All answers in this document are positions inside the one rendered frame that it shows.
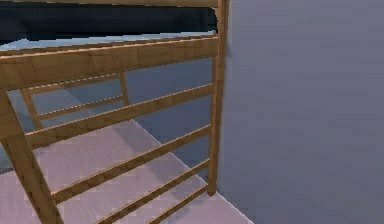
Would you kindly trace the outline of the wooden slatted shelf rack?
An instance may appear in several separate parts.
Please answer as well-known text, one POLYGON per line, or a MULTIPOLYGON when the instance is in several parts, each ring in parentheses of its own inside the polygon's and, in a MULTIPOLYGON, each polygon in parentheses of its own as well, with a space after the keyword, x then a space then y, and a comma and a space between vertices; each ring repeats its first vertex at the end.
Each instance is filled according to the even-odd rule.
POLYGON ((110 213, 96 224, 113 224, 157 196, 177 186, 200 169, 208 171, 208 182, 192 194, 151 219, 159 224, 202 193, 216 192, 220 122, 223 98, 226 38, 230 0, 61 0, 76 4, 120 4, 140 6, 209 7, 217 18, 217 30, 199 35, 157 40, 98 43, 53 49, 3 51, 0 53, 0 144, 11 161, 19 181, 41 224, 64 224, 58 205, 93 187, 158 158, 198 137, 209 138, 209 156, 185 173, 166 182, 141 198, 110 213), (213 62, 212 80, 206 85, 124 106, 91 117, 66 122, 51 128, 24 132, 7 95, 8 91, 88 77, 209 58, 213 62), (104 169, 58 191, 51 191, 41 171, 34 149, 104 128, 137 116, 210 95, 208 125, 168 143, 104 169))

